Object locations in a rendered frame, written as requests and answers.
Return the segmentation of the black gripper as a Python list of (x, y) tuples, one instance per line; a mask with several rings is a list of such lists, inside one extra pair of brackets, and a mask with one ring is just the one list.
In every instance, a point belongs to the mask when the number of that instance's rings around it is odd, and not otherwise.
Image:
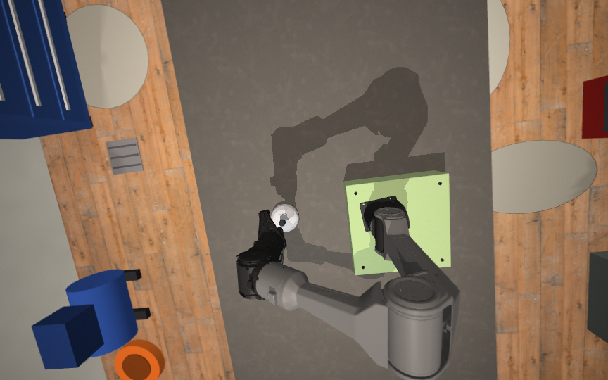
[(278, 263), (283, 264), (284, 261), (284, 249), (286, 248), (286, 239), (284, 238), (284, 231), (281, 227), (277, 227), (272, 221), (269, 210), (260, 211), (259, 214), (259, 228), (258, 228), (258, 241), (260, 239), (271, 239), (275, 241), (280, 248), (280, 257)]

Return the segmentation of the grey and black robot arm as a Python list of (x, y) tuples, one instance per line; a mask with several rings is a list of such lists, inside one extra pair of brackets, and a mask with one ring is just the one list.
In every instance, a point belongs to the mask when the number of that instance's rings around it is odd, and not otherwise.
[(301, 307), (404, 380), (436, 380), (450, 365), (460, 290), (410, 237), (407, 211), (396, 196), (361, 203), (360, 210), (375, 252), (393, 260), (401, 277), (354, 296), (309, 283), (304, 272), (278, 263), (275, 241), (260, 239), (237, 255), (239, 293), (288, 311)]

